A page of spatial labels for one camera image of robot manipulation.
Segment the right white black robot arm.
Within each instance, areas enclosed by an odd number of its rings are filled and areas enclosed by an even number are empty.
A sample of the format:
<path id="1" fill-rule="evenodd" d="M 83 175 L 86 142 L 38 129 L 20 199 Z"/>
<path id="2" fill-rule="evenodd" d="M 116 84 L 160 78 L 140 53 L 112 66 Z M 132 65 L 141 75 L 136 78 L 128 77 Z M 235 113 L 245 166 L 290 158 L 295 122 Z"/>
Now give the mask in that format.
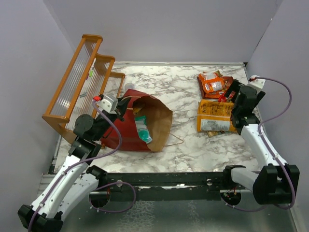
<path id="1" fill-rule="evenodd" d="M 259 173 L 254 173 L 241 165 L 226 166 L 222 184 L 227 189 L 242 185 L 253 193 L 256 202 L 264 209 L 274 205 L 288 210 L 295 204 L 300 170 L 290 165 L 280 156 L 267 138 L 261 122 L 253 113 L 254 108 L 265 96 L 262 90 L 267 78 L 253 76 L 247 85 L 234 80 L 225 97 L 234 92 L 231 112 L 232 125 L 255 153 Z"/>

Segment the yellow Kettle chip bag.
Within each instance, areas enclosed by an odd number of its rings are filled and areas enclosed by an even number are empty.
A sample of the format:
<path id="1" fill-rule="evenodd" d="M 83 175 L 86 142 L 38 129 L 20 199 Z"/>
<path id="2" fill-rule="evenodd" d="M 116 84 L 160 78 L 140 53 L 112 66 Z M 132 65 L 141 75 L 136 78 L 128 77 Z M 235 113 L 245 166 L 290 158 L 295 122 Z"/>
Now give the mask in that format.
<path id="1" fill-rule="evenodd" d="M 197 109 L 197 131 L 237 132 L 231 122 L 234 104 L 202 99 Z"/>

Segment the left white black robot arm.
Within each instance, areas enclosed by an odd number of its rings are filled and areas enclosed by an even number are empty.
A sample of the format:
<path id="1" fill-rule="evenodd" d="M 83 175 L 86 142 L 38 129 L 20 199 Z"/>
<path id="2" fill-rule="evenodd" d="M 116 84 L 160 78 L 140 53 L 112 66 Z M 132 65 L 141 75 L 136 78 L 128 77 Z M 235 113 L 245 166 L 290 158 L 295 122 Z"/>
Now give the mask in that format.
<path id="1" fill-rule="evenodd" d="M 29 232 L 58 232 L 65 216 L 93 190 L 103 190 L 107 179 L 100 168 L 90 166 L 99 159 L 101 145 L 98 141 L 113 128 L 118 136 L 118 144 L 107 156 L 115 153 L 122 145 L 122 136 L 115 126 L 116 120 L 124 120 L 130 97 L 115 98 L 98 95 L 92 100 L 97 117 L 83 114 L 77 117 L 73 133 L 76 138 L 62 168 L 48 187 L 31 205 L 23 205 L 18 216 Z"/>

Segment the small red snack packet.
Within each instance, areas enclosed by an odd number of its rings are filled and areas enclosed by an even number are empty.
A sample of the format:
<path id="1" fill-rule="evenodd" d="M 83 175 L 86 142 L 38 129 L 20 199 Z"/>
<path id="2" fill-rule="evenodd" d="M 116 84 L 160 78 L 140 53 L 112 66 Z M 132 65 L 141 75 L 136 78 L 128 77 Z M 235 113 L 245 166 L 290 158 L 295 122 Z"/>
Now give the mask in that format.
<path id="1" fill-rule="evenodd" d="M 226 97 L 225 94 L 222 94 L 219 97 L 218 102 L 232 102 L 234 95 L 235 95 L 234 91 L 232 91 L 228 97 Z"/>

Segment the red brown paper bag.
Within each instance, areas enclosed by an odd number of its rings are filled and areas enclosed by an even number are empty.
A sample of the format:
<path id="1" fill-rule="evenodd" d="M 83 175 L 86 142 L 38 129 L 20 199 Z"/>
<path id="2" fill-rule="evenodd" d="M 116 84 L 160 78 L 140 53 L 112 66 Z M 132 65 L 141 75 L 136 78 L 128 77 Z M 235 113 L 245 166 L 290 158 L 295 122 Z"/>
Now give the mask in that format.
<path id="1" fill-rule="evenodd" d="M 129 103 L 124 121 L 116 120 L 122 151 L 161 152 L 168 146 L 173 112 L 152 95 L 129 89 L 124 94 Z"/>

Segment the golden chip bag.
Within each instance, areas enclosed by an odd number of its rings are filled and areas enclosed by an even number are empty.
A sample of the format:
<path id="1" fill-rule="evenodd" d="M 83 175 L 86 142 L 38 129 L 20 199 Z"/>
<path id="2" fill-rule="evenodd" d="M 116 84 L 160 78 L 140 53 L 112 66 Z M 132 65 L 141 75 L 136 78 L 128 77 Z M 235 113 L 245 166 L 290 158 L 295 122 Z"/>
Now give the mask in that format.
<path id="1" fill-rule="evenodd" d="M 221 135 L 221 134 L 224 134 L 225 132 L 224 131 L 207 131 L 206 132 L 208 137 L 214 137 L 214 136 L 217 136 L 217 135 Z"/>

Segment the orange Fox's candy bag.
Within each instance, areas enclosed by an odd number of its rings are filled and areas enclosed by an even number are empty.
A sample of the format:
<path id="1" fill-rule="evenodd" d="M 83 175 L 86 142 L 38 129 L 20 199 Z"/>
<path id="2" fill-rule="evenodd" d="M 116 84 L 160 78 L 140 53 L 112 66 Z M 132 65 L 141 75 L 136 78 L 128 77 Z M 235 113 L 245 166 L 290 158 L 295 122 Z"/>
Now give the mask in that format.
<path id="1" fill-rule="evenodd" d="M 202 82 L 206 82 L 208 80 L 212 80 L 219 77 L 222 77 L 219 70 L 215 72 L 202 72 L 198 75 L 199 80 Z"/>
<path id="2" fill-rule="evenodd" d="M 216 91 L 220 91 L 225 87 L 223 78 L 217 77 L 210 80 L 202 80 L 202 86 L 205 93 L 210 94 Z"/>

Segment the red Doritos chip bag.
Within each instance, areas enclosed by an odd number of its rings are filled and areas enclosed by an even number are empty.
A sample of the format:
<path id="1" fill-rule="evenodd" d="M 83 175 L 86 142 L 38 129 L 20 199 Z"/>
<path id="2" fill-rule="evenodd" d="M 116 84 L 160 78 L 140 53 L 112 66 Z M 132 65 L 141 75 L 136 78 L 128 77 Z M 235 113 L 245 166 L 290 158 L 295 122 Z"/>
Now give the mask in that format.
<path id="1" fill-rule="evenodd" d="M 225 86 L 223 87 L 222 90 L 219 91 L 215 91 L 212 93 L 206 93 L 203 88 L 201 83 L 199 83 L 200 85 L 200 91 L 201 91 L 201 97 L 203 99 L 219 99 L 221 95 L 224 95 L 224 93 L 228 90 L 228 88 L 231 86 L 232 82 L 233 82 L 233 77 L 232 76 L 223 76 L 222 79 L 224 80 L 224 84 Z"/>

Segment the teal snack packet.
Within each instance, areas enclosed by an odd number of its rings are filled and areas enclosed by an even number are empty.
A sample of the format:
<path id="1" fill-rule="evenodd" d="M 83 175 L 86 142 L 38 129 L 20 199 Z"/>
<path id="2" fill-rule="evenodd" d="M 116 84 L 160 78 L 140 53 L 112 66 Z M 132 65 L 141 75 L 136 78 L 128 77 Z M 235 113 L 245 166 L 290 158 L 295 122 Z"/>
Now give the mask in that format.
<path id="1" fill-rule="evenodd" d="M 136 117 L 135 124 L 139 138 L 146 144 L 149 144 L 152 138 L 146 125 L 146 116 Z"/>

